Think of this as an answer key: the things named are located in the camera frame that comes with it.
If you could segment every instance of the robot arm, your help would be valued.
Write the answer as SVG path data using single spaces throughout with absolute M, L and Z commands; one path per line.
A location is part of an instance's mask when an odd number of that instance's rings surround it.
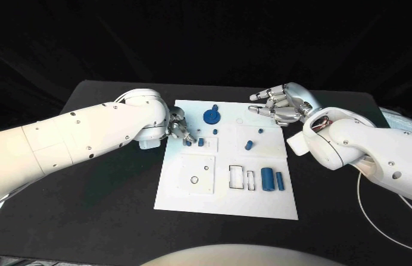
M 131 140 L 141 149 L 159 147 L 167 135 L 196 142 L 183 110 L 169 112 L 154 90 L 133 90 L 120 100 L 0 132 L 0 200 L 22 185 Z
M 311 152 L 332 170 L 352 164 L 373 183 L 412 199 L 409 131 L 376 128 L 349 110 L 321 109 L 310 91 L 296 83 L 251 96 L 251 100 L 260 98 L 268 98 L 267 106 L 251 106 L 251 112 L 273 117 L 281 126 L 304 122 L 303 131 L 287 140 L 298 156 Z

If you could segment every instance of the black table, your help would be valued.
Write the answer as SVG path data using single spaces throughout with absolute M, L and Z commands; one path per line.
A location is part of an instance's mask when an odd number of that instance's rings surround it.
M 85 81 L 62 113 L 113 101 L 136 88 L 156 89 L 167 105 L 176 99 L 248 102 L 260 91 Z M 314 95 L 326 107 L 349 109 L 388 127 L 370 95 L 324 91 Z M 284 128 L 285 138 L 300 129 L 301 123 Z M 310 154 L 296 156 L 288 145 L 298 221 L 154 210 L 166 143 L 141 150 L 133 142 L 51 174 L 16 195 L 0 209 L 0 255 L 137 265 L 186 248 L 248 243 L 296 249 L 352 265 L 412 263 L 412 251 L 378 233 L 360 212 L 357 170 L 352 166 L 327 170 Z M 398 195 L 365 178 L 360 193 L 379 228 L 412 245 L 412 211 Z

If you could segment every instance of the robotic hand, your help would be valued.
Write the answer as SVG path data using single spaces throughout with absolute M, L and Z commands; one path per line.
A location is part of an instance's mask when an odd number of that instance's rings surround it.
M 141 149 L 160 146 L 169 135 L 192 143 L 185 112 L 170 110 L 151 89 L 124 93 L 51 119 L 0 132 L 2 198 L 43 176 L 121 148 L 134 139 Z
M 280 126 L 304 122 L 303 131 L 287 140 L 298 156 L 311 152 L 332 170 L 352 164 L 373 183 L 412 199 L 409 131 L 376 128 L 352 111 L 321 108 L 311 92 L 297 83 L 261 91 L 251 101 L 262 98 L 268 98 L 267 106 L 249 106 L 252 113 L 273 117 Z

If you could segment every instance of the white board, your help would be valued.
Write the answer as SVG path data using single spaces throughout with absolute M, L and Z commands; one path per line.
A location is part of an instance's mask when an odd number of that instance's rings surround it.
M 213 104 L 222 118 L 218 124 L 209 125 L 203 113 Z M 281 127 L 268 117 L 252 114 L 249 105 L 176 101 L 185 110 L 190 134 L 205 139 L 205 146 L 199 147 L 198 143 L 185 146 L 182 140 L 167 139 L 154 209 L 298 220 Z M 254 141 L 249 151 L 245 150 L 248 140 Z M 242 175 L 236 173 L 236 180 L 244 176 L 242 189 L 229 188 L 231 165 L 242 166 Z M 262 190 L 265 167 L 281 172 L 284 191 L 278 190 L 277 182 L 275 191 Z M 248 188 L 248 171 L 254 171 L 255 190 Z

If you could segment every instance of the circular hole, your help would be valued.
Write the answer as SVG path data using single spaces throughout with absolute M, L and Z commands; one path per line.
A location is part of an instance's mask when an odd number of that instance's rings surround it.
M 199 178 L 198 178 L 196 176 L 193 176 L 193 177 L 190 178 L 190 181 L 192 181 L 192 184 L 196 184 L 196 183 L 199 182 Z
M 401 176 L 402 176 L 402 172 L 396 171 L 392 175 L 392 178 L 396 180 L 401 178 Z

